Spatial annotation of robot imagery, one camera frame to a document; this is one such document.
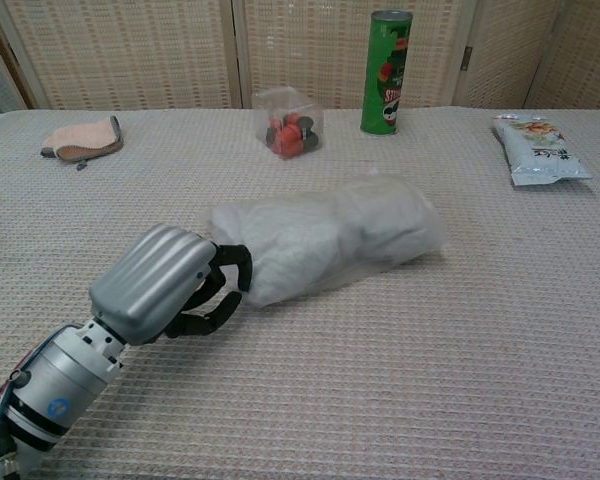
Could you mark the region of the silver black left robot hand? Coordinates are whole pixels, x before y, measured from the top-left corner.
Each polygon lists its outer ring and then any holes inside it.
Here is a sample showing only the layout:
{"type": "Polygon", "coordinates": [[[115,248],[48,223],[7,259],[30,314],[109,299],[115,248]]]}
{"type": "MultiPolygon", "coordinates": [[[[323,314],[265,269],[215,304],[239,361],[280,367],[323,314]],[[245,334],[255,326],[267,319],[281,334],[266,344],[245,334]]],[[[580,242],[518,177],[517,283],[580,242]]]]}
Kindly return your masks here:
{"type": "Polygon", "coordinates": [[[244,245],[219,245],[185,229],[158,224],[90,288],[94,317],[124,344],[165,335],[206,336],[218,330],[249,291],[252,256],[244,245]],[[237,288],[209,313],[191,311],[225,285],[223,266],[238,269],[237,288]]]}

